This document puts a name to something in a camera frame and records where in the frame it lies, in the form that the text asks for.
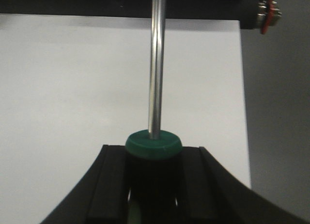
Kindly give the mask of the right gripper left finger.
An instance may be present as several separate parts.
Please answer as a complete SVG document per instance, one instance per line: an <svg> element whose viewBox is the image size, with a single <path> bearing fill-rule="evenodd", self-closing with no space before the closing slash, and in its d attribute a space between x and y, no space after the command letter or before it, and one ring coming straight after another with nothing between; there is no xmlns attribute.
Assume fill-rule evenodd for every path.
<svg viewBox="0 0 310 224"><path fill-rule="evenodd" d="M82 179L44 224L125 224L128 180L123 146L104 145Z"/></svg>

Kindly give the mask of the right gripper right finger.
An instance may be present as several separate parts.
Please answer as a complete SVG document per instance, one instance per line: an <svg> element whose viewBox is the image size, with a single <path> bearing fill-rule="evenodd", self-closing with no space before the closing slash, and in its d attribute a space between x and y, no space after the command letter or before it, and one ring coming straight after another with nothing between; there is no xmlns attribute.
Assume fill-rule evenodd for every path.
<svg viewBox="0 0 310 224"><path fill-rule="evenodd" d="M180 211L185 224L305 224L226 170L204 147L182 151Z"/></svg>

